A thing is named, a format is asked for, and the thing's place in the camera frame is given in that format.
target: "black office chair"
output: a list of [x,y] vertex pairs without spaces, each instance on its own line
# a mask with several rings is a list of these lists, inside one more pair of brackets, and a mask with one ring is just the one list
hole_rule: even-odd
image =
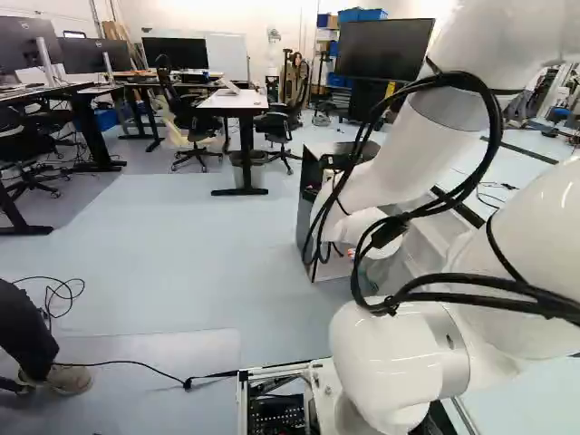
[[171,170],[175,171],[181,163],[196,158],[201,165],[201,170],[207,172],[208,167],[202,157],[218,157],[221,161],[224,156],[221,152],[211,152],[206,147],[200,148],[198,140],[215,137],[216,131],[222,129],[223,123],[215,116],[204,115],[201,111],[196,111],[196,106],[203,101],[197,95],[179,95],[177,93],[169,77],[171,72],[169,58],[167,56],[163,58],[163,56],[165,55],[162,54],[156,61],[159,84],[169,105],[169,110],[175,115],[173,123],[180,129],[188,130],[188,141],[192,142],[194,147],[193,150],[176,152],[177,160],[172,163]]
[[260,122],[256,124],[256,132],[266,134],[266,140],[270,142],[270,148],[274,147],[274,142],[280,144],[279,151],[266,151],[271,156],[268,159],[268,163],[280,159],[284,162],[288,175],[294,174],[288,159],[301,160],[301,158],[285,148],[286,143],[292,140],[292,132],[288,126],[288,115],[279,111],[269,111],[266,113],[265,121],[267,124]]
[[38,157],[56,152],[54,139],[26,126],[20,113],[11,107],[0,111],[0,120],[0,131],[3,133],[0,136],[0,161],[4,163],[2,170],[16,168],[20,178],[6,187],[8,192],[12,192],[12,200],[20,198],[27,190],[34,189],[50,192],[53,198],[59,198],[60,191],[46,186],[44,182],[61,179],[63,174],[41,175],[56,169],[50,165],[37,164]]
[[[40,105],[40,109],[34,112],[25,112],[25,125],[34,128],[42,134],[55,134],[61,131],[68,123],[73,122],[74,112],[69,109],[51,108],[50,101],[38,100],[35,101]],[[76,146],[79,142],[68,140],[69,136],[73,135],[75,131],[56,139],[56,145]]]

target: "black pants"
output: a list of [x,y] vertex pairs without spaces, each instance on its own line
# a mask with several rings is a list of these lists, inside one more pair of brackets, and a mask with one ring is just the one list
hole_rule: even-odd
[[0,347],[35,381],[45,381],[58,344],[26,292],[0,279]]

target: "metal frame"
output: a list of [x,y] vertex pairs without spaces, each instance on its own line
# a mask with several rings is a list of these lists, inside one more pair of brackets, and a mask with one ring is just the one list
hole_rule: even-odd
[[[307,382],[307,385],[304,390],[304,422],[305,422],[305,433],[309,435],[311,433],[309,422],[310,422],[310,415],[309,415],[309,402],[314,399],[316,401],[316,397],[325,397],[328,396],[329,392],[326,389],[320,390],[318,394],[314,392],[314,388],[312,385],[317,384],[319,381],[319,376],[317,369],[322,368],[321,363],[328,363],[331,361],[331,358],[325,358],[322,360],[312,360],[309,362],[296,362],[296,363],[289,363],[289,364],[282,364],[282,365],[275,365],[269,367],[253,367],[250,369],[241,370],[237,374],[237,392],[236,392],[236,400],[237,400],[237,435],[247,435],[247,411],[249,406],[249,393],[252,388],[253,382],[259,381],[268,381],[268,380],[276,380],[277,383],[273,386],[270,390],[265,390],[266,392],[275,390],[285,383],[292,382],[296,378],[300,377]],[[323,381],[323,377],[320,378],[320,384],[317,386],[324,386],[328,383],[328,380]],[[332,391],[334,394],[340,394],[339,391]],[[457,413],[465,425],[467,432],[470,435],[480,435],[480,431],[478,430],[477,426],[474,424],[473,420],[470,418],[463,401],[459,397],[451,398],[451,403],[457,410]],[[321,419],[321,409],[319,406],[323,405],[316,401],[316,410],[319,417],[319,422]],[[326,413],[326,418],[331,418],[329,416],[334,415],[334,410]],[[322,435],[335,435],[334,433],[327,433],[322,431]]]

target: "cardboard box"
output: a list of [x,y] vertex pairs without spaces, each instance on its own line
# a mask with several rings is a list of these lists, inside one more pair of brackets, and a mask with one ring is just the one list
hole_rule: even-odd
[[338,15],[330,15],[328,17],[327,29],[338,29]]
[[318,41],[318,52],[330,52],[330,41]]
[[325,95],[326,94],[326,87],[322,84],[320,85],[320,89],[315,84],[310,85],[310,93],[313,95]]

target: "desk leg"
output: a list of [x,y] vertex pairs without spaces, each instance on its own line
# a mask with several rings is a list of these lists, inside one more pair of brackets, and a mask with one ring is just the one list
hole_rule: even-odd
[[125,135],[129,134],[129,129],[127,128],[127,119],[125,118],[125,114],[123,113],[123,109],[122,109],[122,101],[123,101],[123,93],[124,90],[120,89],[118,91],[112,92],[111,93],[111,97],[112,97],[112,101],[113,104],[115,105],[115,112],[117,112],[117,119],[119,119],[119,124],[121,125],[121,128],[123,129],[123,133],[125,133]]
[[224,129],[226,131],[226,141],[221,149],[224,154],[229,154],[229,128],[227,127],[227,117],[224,117]]
[[129,103],[130,111],[133,112],[133,120],[139,134],[124,134],[119,136],[119,139],[152,139],[152,134],[145,134],[145,126],[139,115],[139,108],[137,107],[137,100],[135,99],[135,91],[131,88],[126,88],[125,97]]
[[68,172],[118,172],[126,161],[111,160],[107,144],[91,108],[91,99],[77,94],[71,100],[72,110],[81,124],[81,132],[91,151],[92,162],[77,163]]
[[0,208],[12,222],[12,227],[0,228],[0,236],[46,236],[54,231],[53,227],[28,225],[12,198],[0,181]]
[[141,88],[141,98],[143,99],[143,103],[145,104],[145,111],[147,112],[147,117],[149,118],[151,131],[153,132],[153,143],[151,143],[149,147],[145,149],[145,151],[152,152],[160,145],[161,141],[164,140],[165,138],[160,138],[160,133],[157,130],[155,115],[153,114],[153,108],[151,107],[151,98],[149,97],[147,88]]
[[240,116],[239,118],[239,138],[242,146],[242,170],[244,171],[243,188],[226,188],[223,190],[212,190],[213,197],[234,197],[246,195],[267,195],[267,188],[252,187],[252,160],[250,151],[254,148],[254,118],[251,116]]

